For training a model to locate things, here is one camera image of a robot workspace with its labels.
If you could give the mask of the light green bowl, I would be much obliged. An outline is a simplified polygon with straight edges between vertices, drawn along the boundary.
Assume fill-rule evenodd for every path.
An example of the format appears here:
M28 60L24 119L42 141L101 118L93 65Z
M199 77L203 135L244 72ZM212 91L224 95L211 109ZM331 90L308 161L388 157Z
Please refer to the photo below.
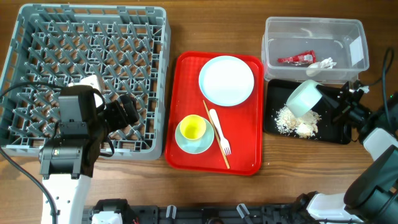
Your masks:
M306 80L301 83L289 96L286 106L296 118L302 117L309 112L322 98L317 90L320 83L313 80Z

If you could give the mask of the white napkin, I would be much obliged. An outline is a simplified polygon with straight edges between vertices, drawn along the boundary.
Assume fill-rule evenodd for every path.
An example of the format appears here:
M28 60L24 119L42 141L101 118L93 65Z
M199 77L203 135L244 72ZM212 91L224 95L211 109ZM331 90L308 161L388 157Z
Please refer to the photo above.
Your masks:
M308 77L314 77L321 72L321 69L331 69L336 65L331 57L322 60L321 62L315 62L307 67L306 75Z

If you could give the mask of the red sauce packet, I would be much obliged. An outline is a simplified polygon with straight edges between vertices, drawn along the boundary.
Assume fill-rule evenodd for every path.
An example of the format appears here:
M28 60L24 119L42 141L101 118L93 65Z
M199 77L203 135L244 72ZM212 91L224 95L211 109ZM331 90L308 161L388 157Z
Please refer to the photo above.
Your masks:
M316 60L315 52L313 50L308 50L308 51L302 52L298 55L294 55L291 57L278 58L277 61L279 63L291 63L294 65L303 65L303 64L315 63L317 60Z

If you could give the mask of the yellow cup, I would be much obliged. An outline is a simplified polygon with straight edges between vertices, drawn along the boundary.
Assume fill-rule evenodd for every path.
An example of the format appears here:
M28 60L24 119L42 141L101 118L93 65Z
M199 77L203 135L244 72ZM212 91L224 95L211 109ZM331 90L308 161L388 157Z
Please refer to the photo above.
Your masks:
M206 122L201 116L190 114L181 120L179 130L184 138L198 140L206 131Z

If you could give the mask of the small light blue bowl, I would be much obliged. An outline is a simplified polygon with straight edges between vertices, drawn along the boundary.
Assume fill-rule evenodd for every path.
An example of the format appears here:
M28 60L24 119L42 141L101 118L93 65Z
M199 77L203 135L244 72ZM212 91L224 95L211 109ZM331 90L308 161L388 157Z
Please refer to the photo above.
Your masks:
M175 140L181 150L189 154L200 154L210 148L210 146L213 144L215 133L210 122L207 119L204 119L204 121L206 124L206 131L204 135L197 140L189 140L185 138L180 131L182 122L178 123L175 130Z

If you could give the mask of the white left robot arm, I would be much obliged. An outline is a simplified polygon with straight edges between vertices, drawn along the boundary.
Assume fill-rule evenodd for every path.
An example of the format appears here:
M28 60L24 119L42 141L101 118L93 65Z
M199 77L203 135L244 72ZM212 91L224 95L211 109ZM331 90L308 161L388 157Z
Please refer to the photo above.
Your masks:
M40 151L40 174L50 194L44 198L42 223L79 223L83 215L96 160L109 157L102 143L109 134L139 119L136 101L129 95L96 107L94 95L61 96L59 136Z

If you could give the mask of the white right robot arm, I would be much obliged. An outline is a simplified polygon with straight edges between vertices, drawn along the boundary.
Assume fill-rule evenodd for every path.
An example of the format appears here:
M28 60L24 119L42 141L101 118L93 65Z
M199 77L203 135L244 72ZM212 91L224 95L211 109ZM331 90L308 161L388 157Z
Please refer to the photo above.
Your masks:
M344 85L336 97L317 86L335 123L350 124L373 163L343 195L316 194L308 203L311 223L397 223L397 95L375 112L360 104L362 90Z

